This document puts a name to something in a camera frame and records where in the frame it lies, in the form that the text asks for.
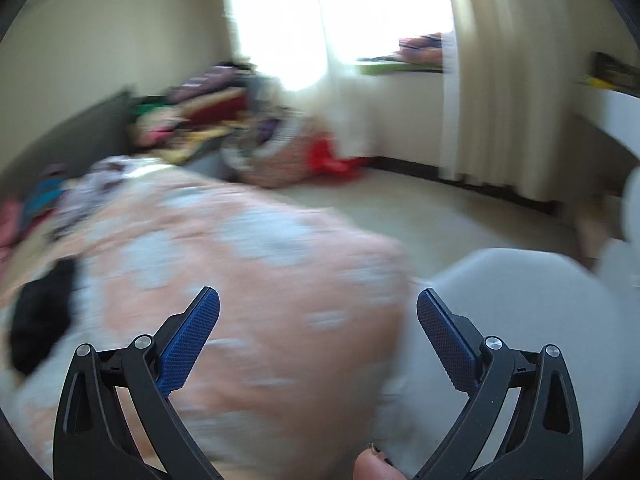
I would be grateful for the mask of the right hand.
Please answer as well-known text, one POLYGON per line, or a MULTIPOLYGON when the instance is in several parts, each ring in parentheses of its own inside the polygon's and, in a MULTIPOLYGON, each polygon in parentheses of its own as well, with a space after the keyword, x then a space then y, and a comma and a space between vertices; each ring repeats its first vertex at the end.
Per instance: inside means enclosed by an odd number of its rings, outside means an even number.
POLYGON ((352 470, 354 480, 406 480, 377 448, 366 448, 356 458, 352 470))

